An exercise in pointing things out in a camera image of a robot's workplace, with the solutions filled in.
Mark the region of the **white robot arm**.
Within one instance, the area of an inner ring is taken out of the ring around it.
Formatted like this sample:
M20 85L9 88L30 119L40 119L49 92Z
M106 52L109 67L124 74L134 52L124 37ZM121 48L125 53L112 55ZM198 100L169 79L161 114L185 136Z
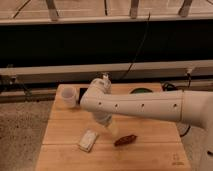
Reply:
M93 113L101 124L112 114L143 117L197 126L206 131L199 171L213 171L213 92L161 91L112 94L110 81L94 79L80 100L80 106Z

